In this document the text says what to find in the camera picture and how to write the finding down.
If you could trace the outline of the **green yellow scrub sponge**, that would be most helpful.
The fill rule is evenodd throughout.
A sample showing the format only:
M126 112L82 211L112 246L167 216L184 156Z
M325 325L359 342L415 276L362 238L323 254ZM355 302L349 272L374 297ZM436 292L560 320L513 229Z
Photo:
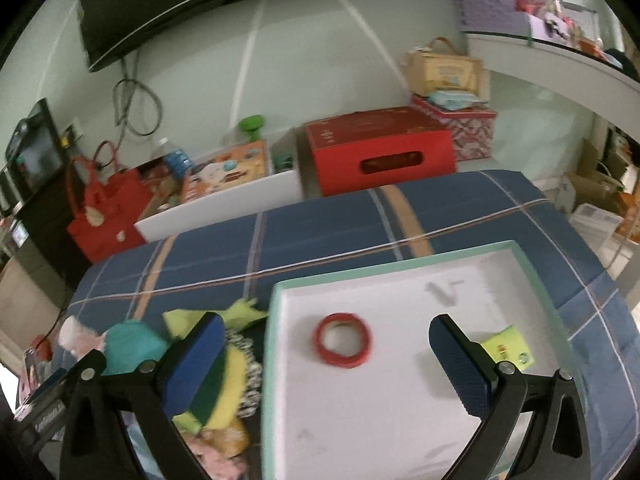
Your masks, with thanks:
M190 408L172 418L174 424L190 434L229 427L244 396L247 367L245 354L228 344L207 373Z

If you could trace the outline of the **lime green cloth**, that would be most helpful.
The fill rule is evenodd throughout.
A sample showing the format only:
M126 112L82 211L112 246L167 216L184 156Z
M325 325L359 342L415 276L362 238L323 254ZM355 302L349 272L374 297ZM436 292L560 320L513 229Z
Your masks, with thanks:
M220 316L227 330L242 332L247 327L268 318L268 312L258 310L256 304L256 299L240 298L224 310L175 309L164 312L163 320L172 338L183 339L188 336L192 328L201 321L202 317L209 313Z

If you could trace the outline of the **pink fabric scrunchie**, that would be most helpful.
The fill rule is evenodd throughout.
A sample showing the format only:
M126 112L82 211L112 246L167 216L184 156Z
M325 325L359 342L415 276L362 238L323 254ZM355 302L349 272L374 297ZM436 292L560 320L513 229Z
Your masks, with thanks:
M180 431L190 451L209 478L238 480L250 478L250 434L239 419L224 429L203 429L199 434Z

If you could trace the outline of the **leopard print scrunchie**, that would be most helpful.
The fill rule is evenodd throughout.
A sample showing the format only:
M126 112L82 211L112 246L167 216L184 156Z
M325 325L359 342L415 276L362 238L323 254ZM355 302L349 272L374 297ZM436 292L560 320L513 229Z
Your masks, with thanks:
M236 417L249 418L256 414L262 400L262 364L256 359L254 341L234 330L227 330L226 337L228 343L238 349L245 359L245 386Z

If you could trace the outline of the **green tissue pack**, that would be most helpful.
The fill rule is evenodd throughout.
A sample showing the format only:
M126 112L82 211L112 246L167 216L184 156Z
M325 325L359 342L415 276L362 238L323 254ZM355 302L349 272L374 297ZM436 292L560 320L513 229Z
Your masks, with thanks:
M522 333L510 325L483 340L480 345L496 363L509 361L521 372L535 364L535 358Z

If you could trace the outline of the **teal plastic case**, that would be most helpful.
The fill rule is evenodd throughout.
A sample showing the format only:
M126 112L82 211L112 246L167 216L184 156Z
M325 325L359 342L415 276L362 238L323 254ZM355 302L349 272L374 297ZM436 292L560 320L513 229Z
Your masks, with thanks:
M104 334L105 375L133 372L142 362L159 361L168 342L138 320L113 325Z

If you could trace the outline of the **white pill bottle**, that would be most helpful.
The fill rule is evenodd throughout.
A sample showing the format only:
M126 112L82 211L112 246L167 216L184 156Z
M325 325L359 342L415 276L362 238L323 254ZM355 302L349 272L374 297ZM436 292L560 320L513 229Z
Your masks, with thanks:
M76 316L69 316L58 332L58 344L80 360L90 351L104 351L105 335L82 324Z

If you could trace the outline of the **blue plaid tablecloth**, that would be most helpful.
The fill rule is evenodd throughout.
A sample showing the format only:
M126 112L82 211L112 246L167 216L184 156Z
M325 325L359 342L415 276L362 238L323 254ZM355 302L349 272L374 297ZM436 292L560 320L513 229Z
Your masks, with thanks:
M94 330L164 312L214 310L302 278L512 240L562 318L586 388L594 478L618 474L639 442L639 332L597 255L517 171L462 172L306 200L204 226L92 266L68 312Z

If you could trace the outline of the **red tape roll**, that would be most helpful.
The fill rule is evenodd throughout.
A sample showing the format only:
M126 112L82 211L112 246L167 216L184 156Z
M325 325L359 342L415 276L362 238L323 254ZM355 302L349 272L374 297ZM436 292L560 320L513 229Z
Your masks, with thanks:
M318 323L312 333L318 358L329 366L355 368L369 359L372 335L369 326L352 313L332 313Z

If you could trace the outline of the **teal rimmed white tray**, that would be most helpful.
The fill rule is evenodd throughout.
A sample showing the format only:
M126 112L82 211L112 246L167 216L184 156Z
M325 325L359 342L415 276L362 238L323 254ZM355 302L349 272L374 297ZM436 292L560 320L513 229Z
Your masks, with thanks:
M326 364L312 344L317 325L340 312L372 335L366 362L354 368ZM442 477L480 422L428 341L439 314L475 341L515 327L536 375L578 372L559 313L512 240L281 282L265 338L264 477Z

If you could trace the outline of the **red felt tote bag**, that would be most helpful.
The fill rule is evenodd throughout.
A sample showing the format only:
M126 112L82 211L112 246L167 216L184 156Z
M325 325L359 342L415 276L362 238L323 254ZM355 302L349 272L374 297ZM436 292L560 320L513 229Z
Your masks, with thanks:
M107 146L112 152L115 172L103 183L96 171L99 152ZM73 172L81 164L88 172L81 203L76 200ZM97 263L145 243L136 228L140 214L153 198L136 168L122 170L112 141L103 141L93 159L74 157L65 171L66 198L73 220L66 230L91 263Z

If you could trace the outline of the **blue label water bottle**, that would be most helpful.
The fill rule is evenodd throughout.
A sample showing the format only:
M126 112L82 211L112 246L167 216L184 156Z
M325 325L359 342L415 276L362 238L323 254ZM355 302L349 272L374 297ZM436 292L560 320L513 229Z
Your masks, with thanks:
M179 181L193 168L193 162L186 152L167 138L158 140L154 156L163 159L170 173Z

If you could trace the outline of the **orange toy box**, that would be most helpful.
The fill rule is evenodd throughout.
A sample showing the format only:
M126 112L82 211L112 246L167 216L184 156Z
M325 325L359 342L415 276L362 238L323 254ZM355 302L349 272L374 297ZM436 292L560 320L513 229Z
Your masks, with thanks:
M232 146L205 162L198 162L184 176L181 203L265 177L268 174L267 155L267 145L259 140Z

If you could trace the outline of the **white storage bin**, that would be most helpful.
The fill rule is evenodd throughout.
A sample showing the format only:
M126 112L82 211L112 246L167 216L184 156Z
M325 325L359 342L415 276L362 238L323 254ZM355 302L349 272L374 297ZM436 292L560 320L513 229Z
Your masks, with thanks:
M272 139L269 147L272 156L291 155L293 168L140 219L136 223L137 230L147 242L155 242L203 226L301 202L304 190L294 134L287 132L279 139Z

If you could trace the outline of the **red cardboard box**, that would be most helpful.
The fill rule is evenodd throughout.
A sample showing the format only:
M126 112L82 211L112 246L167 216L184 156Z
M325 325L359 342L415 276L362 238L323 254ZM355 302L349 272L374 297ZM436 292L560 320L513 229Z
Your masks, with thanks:
M408 106L324 118L304 130L324 196L457 171L451 132Z

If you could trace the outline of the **patterned red gift box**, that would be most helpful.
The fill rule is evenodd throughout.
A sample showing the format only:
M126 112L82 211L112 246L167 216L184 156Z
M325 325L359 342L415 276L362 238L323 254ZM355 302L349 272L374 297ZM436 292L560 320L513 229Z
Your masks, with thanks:
M498 116L496 112L482 106L453 112L438 107L416 94L411 97L410 103L450 131L457 162L491 158Z

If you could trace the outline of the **white desk shelf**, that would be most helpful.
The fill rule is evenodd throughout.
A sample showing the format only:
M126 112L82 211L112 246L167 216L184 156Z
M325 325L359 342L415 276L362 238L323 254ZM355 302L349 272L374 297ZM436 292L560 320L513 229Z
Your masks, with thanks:
M486 70L564 96L637 139L639 83L614 66L555 44L501 35L469 34L469 55Z

